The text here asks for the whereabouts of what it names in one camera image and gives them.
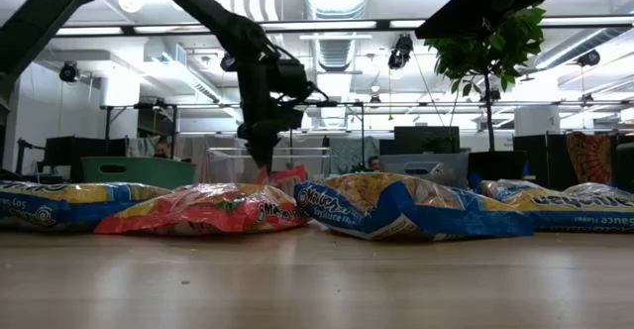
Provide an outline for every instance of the office wall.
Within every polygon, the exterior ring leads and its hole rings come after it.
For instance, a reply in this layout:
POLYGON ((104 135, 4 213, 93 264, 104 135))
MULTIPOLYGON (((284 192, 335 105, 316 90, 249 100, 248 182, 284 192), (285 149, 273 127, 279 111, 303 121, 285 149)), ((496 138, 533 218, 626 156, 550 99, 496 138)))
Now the office wall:
MULTIPOLYGON (((11 97, 3 167, 15 171, 20 138, 37 146, 50 137, 103 138, 106 116, 99 109, 100 98, 98 88, 61 82, 55 71, 32 63, 11 97)), ((34 161, 43 156, 43 151, 25 150, 23 172, 34 171, 34 161)))

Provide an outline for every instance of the desk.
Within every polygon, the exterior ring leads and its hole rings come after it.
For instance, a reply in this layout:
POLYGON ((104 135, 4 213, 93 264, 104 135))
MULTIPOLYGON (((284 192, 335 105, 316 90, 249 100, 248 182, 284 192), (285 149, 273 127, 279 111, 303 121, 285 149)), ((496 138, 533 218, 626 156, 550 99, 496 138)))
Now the desk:
POLYGON ((0 328, 628 328, 634 236, 0 233, 0 328))

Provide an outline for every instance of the security camera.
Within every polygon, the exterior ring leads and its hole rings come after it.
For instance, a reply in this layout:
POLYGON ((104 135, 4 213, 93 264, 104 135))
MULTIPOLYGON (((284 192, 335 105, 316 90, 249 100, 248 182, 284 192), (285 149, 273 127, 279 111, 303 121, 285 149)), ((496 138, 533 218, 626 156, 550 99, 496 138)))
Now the security camera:
POLYGON ((409 34, 402 34, 398 36, 394 47, 392 48, 391 55, 387 61, 387 66, 392 70, 398 70, 407 64, 409 61, 409 54, 414 51, 414 43, 409 34))
POLYGON ((59 71, 59 79, 64 82, 79 81, 79 69, 77 61, 65 61, 63 68, 59 71))
POLYGON ((577 64, 580 66, 595 66, 601 61, 601 55, 595 50, 592 50, 577 59, 577 64))

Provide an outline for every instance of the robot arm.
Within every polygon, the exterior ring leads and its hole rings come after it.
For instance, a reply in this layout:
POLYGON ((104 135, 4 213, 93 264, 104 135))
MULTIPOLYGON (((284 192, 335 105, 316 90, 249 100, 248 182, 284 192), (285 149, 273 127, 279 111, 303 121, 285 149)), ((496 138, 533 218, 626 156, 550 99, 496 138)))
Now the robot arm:
MULTIPOLYGON (((0 29, 0 91, 8 100, 13 83, 55 33, 83 4, 93 0, 27 0, 0 29)), ((301 125, 303 113, 294 106, 313 91, 304 66, 266 37, 255 22, 233 14, 215 0, 173 0, 207 27, 232 57, 238 72, 244 124, 238 136, 258 166, 270 170, 278 132, 301 125), (282 53, 290 58, 281 58, 282 53), (270 93, 286 96, 272 99, 270 93)))

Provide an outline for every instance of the plastic snack bag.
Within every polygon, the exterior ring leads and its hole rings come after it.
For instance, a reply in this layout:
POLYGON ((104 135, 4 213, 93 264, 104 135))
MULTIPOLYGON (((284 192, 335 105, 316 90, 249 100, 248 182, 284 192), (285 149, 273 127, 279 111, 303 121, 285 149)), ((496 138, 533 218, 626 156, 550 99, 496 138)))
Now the plastic snack bag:
POLYGON ((169 190, 135 183, 0 182, 0 228, 92 231, 107 216, 169 190))
POLYGON ((295 187, 300 209, 335 231, 368 240, 532 235, 530 219, 509 206, 429 180, 357 173, 295 187))
POLYGON ((161 235, 254 233, 304 225, 308 215, 294 200, 268 185, 184 186, 104 219, 97 234, 146 232, 161 235))
POLYGON ((597 183, 563 192, 525 180, 483 181, 484 193, 528 214, 539 231, 634 232, 634 194, 597 183))
POLYGON ((281 189, 281 191, 289 196, 293 196, 295 185, 306 181, 307 178, 308 172, 306 171, 306 167, 302 164, 285 171, 274 172, 271 175, 267 174, 266 167, 264 166, 260 169, 260 173, 258 173, 256 184, 272 185, 281 189))

